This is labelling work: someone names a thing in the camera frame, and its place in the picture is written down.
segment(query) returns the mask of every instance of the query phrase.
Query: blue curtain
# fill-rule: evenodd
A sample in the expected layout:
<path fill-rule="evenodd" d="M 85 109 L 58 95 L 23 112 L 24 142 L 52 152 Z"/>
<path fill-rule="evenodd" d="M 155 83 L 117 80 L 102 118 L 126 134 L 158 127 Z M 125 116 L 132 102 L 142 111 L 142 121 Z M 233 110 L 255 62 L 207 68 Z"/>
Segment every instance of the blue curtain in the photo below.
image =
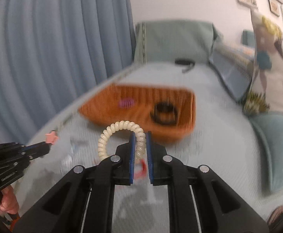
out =
<path fill-rule="evenodd" d="M 0 143 L 130 65 L 134 41 L 129 0 L 0 0 Z"/>

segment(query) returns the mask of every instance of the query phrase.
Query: bed sheet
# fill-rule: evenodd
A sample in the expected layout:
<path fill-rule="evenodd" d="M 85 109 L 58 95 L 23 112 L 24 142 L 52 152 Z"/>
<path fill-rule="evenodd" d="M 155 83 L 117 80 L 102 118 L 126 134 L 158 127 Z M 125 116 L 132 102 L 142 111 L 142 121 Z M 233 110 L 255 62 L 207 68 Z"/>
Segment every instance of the bed sheet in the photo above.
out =
<path fill-rule="evenodd" d="M 196 125 L 191 135 L 165 145 L 168 154 L 184 164 L 208 165 L 230 185 L 263 219 L 283 204 L 283 190 L 270 194 L 267 165 L 262 147 L 242 107 L 223 89 L 217 74 L 205 64 L 183 74 L 183 67 L 151 63 L 122 78 L 119 83 L 175 86 L 196 95 Z M 99 127 L 74 113 L 59 128 L 60 139 L 43 159 L 36 159 L 16 186 L 21 206 L 27 211 L 44 193 L 75 165 L 98 162 Z M 108 153 L 126 143 L 127 133 L 116 133 L 108 142 Z M 148 178 L 128 187 L 116 186 L 113 232 L 168 232 L 167 188 L 153 187 Z"/>

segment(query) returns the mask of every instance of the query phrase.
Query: pink star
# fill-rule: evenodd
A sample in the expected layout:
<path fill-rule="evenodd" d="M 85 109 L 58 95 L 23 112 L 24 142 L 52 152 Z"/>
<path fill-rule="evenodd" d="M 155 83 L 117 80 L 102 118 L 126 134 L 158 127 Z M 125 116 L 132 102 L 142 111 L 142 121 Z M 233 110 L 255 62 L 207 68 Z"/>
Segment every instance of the pink star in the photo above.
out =
<path fill-rule="evenodd" d="M 45 135 L 45 142 L 46 143 L 51 143 L 51 144 L 55 144 L 55 142 L 57 141 L 59 137 L 57 136 L 56 131 L 51 131 L 51 133 L 48 133 Z"/>

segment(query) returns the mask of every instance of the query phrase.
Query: floral cushion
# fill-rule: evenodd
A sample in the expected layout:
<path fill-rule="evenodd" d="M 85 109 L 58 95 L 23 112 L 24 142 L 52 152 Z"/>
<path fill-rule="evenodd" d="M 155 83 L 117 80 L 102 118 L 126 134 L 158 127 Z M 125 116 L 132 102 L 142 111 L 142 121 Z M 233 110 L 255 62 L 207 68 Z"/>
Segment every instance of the floral cushion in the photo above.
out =
<path fill-rule="evenodd" d="M 244 105 L 246 114 L 283 113 L 283 33 L 276 24 L 252 10 L 256 38 L 254 71 Z"/>

